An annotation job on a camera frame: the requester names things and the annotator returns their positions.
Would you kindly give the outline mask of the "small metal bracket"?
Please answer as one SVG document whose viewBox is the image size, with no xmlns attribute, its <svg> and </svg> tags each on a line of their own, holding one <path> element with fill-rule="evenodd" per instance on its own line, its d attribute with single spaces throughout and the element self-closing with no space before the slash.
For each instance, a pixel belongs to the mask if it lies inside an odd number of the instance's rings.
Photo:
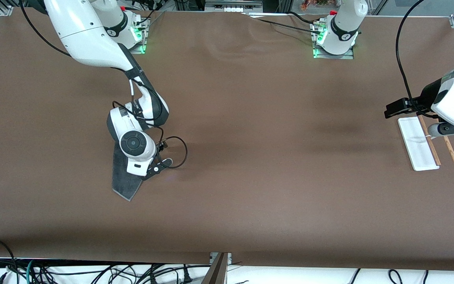
<svg viewBox="0 0 454 284">
<path fill-rule="evenodd" d="M 216 260 L 216 257 L 218 257 L 221 253 L 220 252 L 211 252 L 210 253 L 210 257 L 209 257 L 209 263 L 210 264 L 213 264 L 213 262 Z M 232 253 L 225 253 L 225 255 L 227 256 L 227 265 L 231 265 L 232 264 Z"/>
</svg>

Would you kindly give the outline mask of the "grey towel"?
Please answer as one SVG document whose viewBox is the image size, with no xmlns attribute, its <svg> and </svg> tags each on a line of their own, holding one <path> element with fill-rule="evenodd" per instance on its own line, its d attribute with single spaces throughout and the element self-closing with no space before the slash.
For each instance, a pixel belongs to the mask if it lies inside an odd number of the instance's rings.
<svg viewBox="0 0 454 284">
<path fill-rule="evenodd" d="M 119 144 L 115 144 L 112 156 L 112 190 L 126 201 L 131 201 L 143 182 L 140 176 L 127 172 L 128 158 Z"/>
</svg>

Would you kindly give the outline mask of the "brown wooden beam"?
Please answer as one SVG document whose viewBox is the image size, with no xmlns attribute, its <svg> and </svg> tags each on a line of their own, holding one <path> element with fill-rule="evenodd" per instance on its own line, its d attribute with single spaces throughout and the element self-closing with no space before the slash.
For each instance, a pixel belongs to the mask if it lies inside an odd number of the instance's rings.
<svg viewBox="0 0 454 284">
<path fill-rule="evenodd" d="M 210 265 L 207 274 L 203 278 L 201 284 L 226 284 L 227 281 L 227 256 L 225 252 L 216 257 L 213 264 Z"/>
</svg>

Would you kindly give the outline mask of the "white power strip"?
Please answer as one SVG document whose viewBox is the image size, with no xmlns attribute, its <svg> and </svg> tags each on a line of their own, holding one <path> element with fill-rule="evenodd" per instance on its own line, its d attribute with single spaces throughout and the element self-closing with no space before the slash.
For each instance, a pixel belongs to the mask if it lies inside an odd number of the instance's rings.
<svg viewBox="0 0 454 284">
<path fill-rule="evenodd" d="M 262 0 L 205 0 L 204 11 L 262 13 Z"/>
</svg>

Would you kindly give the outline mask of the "orange red object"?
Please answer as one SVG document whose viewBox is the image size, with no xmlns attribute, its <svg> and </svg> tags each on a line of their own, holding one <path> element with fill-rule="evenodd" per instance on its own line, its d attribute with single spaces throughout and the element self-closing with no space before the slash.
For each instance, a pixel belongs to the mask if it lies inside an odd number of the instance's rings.
<svg viewBox="0 0 454 284">
<path fill-rule="evenodd" d="M 300 4 L 301 11 L 306 11 L 310 8 L 321 8 L 330 5 L 330 1 L 335 3 L 335 0 L 302 0 Z"/>
</svg>

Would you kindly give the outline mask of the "brown table mat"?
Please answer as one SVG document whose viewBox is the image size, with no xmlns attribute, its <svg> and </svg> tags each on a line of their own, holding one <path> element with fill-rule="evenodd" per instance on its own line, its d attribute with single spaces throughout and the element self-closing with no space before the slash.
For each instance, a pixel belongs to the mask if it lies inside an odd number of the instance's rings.
<svg viewBox="0 0 454 284">
<path fill-rule="evenodd" d="M 137 55 L 187 162 L 112 190 L 125 75 L 0 18 L 0 240 L 21 258 L 454 270 L 454 163 L 411 168 L 385 105 L 405 96 L 399 18 L 367 17 L 353 60 L 243 14 L 165 12 Z M 454 147 L 454 136 L 451 137 Z"/>
</svg>

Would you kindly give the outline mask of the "white rack base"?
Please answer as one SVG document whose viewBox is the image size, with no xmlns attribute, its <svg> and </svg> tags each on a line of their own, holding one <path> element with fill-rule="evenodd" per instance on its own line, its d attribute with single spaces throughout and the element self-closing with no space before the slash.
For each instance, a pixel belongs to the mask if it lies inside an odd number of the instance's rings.
<svg viewBox="0 0 454 284">
<path fill-rule="evenodd" d="M 418 117 L 399 118 L 397 122 L 413 170 L 439 169 Z"/>
</svg>

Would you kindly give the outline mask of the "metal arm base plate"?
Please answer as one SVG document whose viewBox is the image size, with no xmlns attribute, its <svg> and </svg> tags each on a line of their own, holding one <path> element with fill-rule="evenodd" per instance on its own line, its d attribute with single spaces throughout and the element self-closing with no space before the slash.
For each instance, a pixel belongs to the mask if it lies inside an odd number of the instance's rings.
<svg viewBox="0 0 454 284">
<path fill-rule="evenodd" d="M 145 54 L 146 52 L 147 41 L 141 40 L 129 50 L 131 54 Z"/>
<path fill-rule="evenodd" d="M 337 59 L 337 60 L 353 60 L 354 59 L 354 51 L 351 47 L 348 51 L 344 54 L 330 54 L 326 52 L 322 47 L 316 46 L 313 47 L 313 57 L 315 59 Z"/>
</svg>

